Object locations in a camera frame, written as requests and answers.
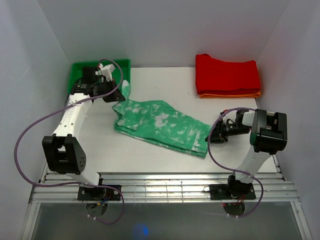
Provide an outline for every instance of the folded cloth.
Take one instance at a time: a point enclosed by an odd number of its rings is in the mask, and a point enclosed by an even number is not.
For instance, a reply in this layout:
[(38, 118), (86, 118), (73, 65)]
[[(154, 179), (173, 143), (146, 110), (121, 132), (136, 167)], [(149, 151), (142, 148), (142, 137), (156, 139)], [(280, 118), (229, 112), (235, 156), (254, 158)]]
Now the folded cloth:
[(202, 158), (207, 155), (205, 139), (210, 125), (175, 110), (162, 100), (130, 100), (130, 92), (130, 84), (123, 81), (121, 93), (126, 100), (112, 107), (117, 114), (114, 122), (117, 132), (182, 153)]
[(208, 54), (195, 56), (195, 86), (200, 98), (256, 98), (261, 96), (257, 64), (225, 62)]

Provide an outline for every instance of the green plastic bin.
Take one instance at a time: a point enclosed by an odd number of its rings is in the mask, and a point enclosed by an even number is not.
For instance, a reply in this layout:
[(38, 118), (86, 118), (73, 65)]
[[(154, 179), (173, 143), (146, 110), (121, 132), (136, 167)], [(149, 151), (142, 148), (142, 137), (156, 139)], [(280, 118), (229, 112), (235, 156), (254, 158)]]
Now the green plastic bin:
[[(116, 59), (114, 60), (122, 69), (123, 72), (123, 80), (127, 80), (130, 83), (130, 60), (129, 59)], [(68, 93), (70, 94), (73, 84), (79, 78), (82, 78), (82, 68), (83, 67), (96, 67), (98, 66), (99, 61), (82, 61), (82, 62), (75, 62), (72, 64), (71, 67), (71, 74), (68, 83)], [(104, 66), (111, 64), (110, 61), (102, 61), (101, 62)], [(120, 70), (115, 66), (115, 70), (112, 72), (112, 76), (115, 79), (116, 84), (120, 81)]]

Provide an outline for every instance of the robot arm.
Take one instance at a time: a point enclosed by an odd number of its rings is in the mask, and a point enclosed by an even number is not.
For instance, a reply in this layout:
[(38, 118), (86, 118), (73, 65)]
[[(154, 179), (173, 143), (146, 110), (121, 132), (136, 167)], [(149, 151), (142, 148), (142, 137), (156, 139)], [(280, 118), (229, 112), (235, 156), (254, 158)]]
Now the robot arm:
[[(225, 143), (229, 136), (246, 134), (250, 131), (250, 149), (237, 170), (255, 176), (264, 162), (282, 151), (287, 145), (287, 115), (256, 109), (255, 112), (238, 110), (235, 121), (223, 119), (212, 132), (211, 143)], [(252, 188), (251, 176), (234, 172), (228, 178), (227, 191), (233, 196), (247, 195)]]
[[(84, 67), (82, 78), (78, 79), (72, 87), (68, 96), (68, 105), (73, 107), (67, 109), (51, 136), (45, 136), (42, 147), (48, 167), (51, 171), (66, 174), (77, 182), (98, 185), (100, 174), (86, 166), (87, 157), (78, 142), (79, 133), (83, 121), (93, 101), (78, 101), (93, 96), (103, 95), (116, 87), (111, 72), (114, 70), (112, 64), (105, 67)], [(107, 103), (124, 101), (125, 98), (119, 92), (104, 97)]]

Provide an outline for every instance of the orange cloth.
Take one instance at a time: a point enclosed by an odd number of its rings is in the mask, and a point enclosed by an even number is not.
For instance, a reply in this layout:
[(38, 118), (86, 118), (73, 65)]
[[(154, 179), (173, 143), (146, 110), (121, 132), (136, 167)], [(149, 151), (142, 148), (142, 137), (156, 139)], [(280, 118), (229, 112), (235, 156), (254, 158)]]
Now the orange cloth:
[(195, 56), (195, 86), (200, 98), (257, 98), (261, 86), (255, 61), (225, 62)]

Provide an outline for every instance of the cable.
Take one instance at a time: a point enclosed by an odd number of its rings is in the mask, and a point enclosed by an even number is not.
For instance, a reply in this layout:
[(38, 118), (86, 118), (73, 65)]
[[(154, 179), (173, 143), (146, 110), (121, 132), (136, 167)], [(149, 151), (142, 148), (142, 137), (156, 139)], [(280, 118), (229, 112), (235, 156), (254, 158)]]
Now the cable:
[[(211, 139), (212, 132), (214, 131), (217, 123), (218, 123), (221, 119), (223, 119), (223, 117), (226, 116), (228, 113), (230, 113), (230, 112), (232, 112), (232, 111), (237, 111), (237, 110), (255, 111), (255, 109), (253, 109), (253, 108), (248, 108), (248, 107), (236, 107), (236, 108), (231, 108), (231, 109), (226, 110), (225, 112), (223, 112), (223, 113), (217, 118), (217, 120), (215, 120), (214, 124), (212, 125), (212, 127), (211, 127), (211, 129), (210, 129), (210, 133), (209, 133), (208, 139)], [(229, 168), (229, 167), (226, 167), (226, 166), (221, 165), (219, 162), (217, 162), (217, 161), (215, 160), (214, 156), (213, 156), (212, 153), (211, 153), (211, 150), (210, 150), (210, 141), (207, 142), (207, 146), (208, 146), (208, 153), (209, 153), (212, 161), (213, 161), (216, 165), (218, 165), (220, 168), (225, 169), (225, 170), (228, 170), (228, 171), (231, 171), (231, 172), (238, 172), (238, 173), (246, 174), (246, 175), (250, 176), (253, 180), (257, 181), (257, 182), (260, 184), (260, 186), (261, 186), (261, 195), (260, 195), (260, 198), (259, 198), (258, 202), (256, 203), (256, 205), (255, 205), (250, 211), (248, 211), (247, 213), (245, 213), (245, 214), (243, 214), (243, 215), (240, 215), (240, 216), (238, 216), (238, 215), (230, 215), (230, 216), (231, 216), (231, 217), (234, 217), (234, 218), (243, 218), (243, 217), (246, 217), (246, 216), (250, 215), (252, 212), (254, 212), (254, 211), (257, 209), (257, 207), (259, 206), (259, 204), (260, 204), (260, 202), (261, 202), (261, 200), (262, 200), (262, 198), (263, 198), (263, 196), (264, 196), (264, 186), (262, 185), (261, 181), (260, 181), (258, 178), (256, 178), (255, 176), (252, 176), (252, 175), (251, 175), (249, 172), (247, 172), (247, 171), (242, 171), (242, 170), (238, 170), (238, 169), (232, 169), (232, 168)]]
[[(90, 100), (95, 100), (95, 99), (99, 99), (99, 98), (104, 98), (104, 97), (107, 97), (111, 94), (113, 94), (122, 84), (123, 80), (124, 80), (124, 73), (121, 69), (121, 67), (115, 62), (113, 61), (112, 59), (107, 59), (107, 58), (104, 58), (104, 59), (101, 59), (99, 60), (98, 62), (98, 65), (102, 62), (102, 61), (109, 61), (111, 63), (113, 63), (120, 71), (120, 82), (119, 84), (113, 89), (111, 90), (110, 92), (106, 93), (106, 94), (102, 94), (102, 95), (99, 95), (99, 96), (93, 96), (93, 97), (89, 97), (89, 98), (86, 98), (86, 99), (82, 99), (82, 100), (79, 100), (76, 102), (76, 104), (81, 104), (85, 101), (90, 101)], [(103, 221), (103, 220), (99, 220), (100, 222), (103, 222), (104, 224), (107, 224), (107, 225), (112, 225), (112, 224), (115, 224), (116, 222), (118, 222), (120, 220), (120, 218), (122, 217), (123, 215), (123, 212), (124, 212), (124, 207), (125, 207), (125, 200), (124, 200), (124, 196), (122, 194), (122, 192), (119, 190), (119, 189), (116, 189), (114, 187), (111, 187), (111, 186), (105, 186), (105, 185), (93, 185), (93, 184), (88, 184), (88, 183), (83, 183), (83, 182), (79, 182), (79, 181), (70, 181), (70, 182), (63, 182), (63, 183), (58, 183), (58, 184), (41, 184), (41, 183), (37, 183), (37, 182), (34, 182), (32, 180), (30, 180), (25, 174), (24, 172), (22, 171), (20, 165), (19, 165), (19, 161), (18, 161), (18, 147), (19, 147), (19, 143), (21, 142), (21, 139), (23, 138), (23, 136), (27, 133), (27, 131), (29, 131), (33, 126), (35, 126), (36, 124), (42, 122), (43, 120), (46, 120), (47, 118), (50, 118), (58, 113), (61, 113), (61, 112), (64, 112), (66, 111), (67, 109), (70, 109), (72, 108), (74, 105), (73, 104), (70, 104), (64, 108), (61, 108), (59, 110), (56, 110), (46, 116), (43, 116), (41, 117), (40, 119), (36, 120), (35, 122), (31, 123), (29, 126), (26, 127), (25, 130), (22, 131), (22, 133), (20, 134), (20, 136), (18, 137), (18, 139), (16, 140), (15, 142), (15, 146), (14, 146), (14, 151), (13, 151), (13, 157), (14, 157), (14, 164), (16, 166), (16, 169), (18, 170), (19, 174), (21, 175), (21, 177), (27, 181), (29, 184), (35, 186), (35, 187), (45, 187), (45, 188), (49, 188), (49, 187), (59, 187), (59, 186), (65, 186), (65, 185), (71, 185), (71, 184), (78, 184), (78, 185), (86, 185), (86, 186), (89, 186), (89, 187), (93, 187), (93, 188), (103, 188), (103, 189), (111, 189), (113, 191), (117, 191), (122, 199), (122, 207), (121, 207), (121, 212), (118, 216), (118, 218), (113, 221), (113, 222), (106, 222), (106, 221)]]

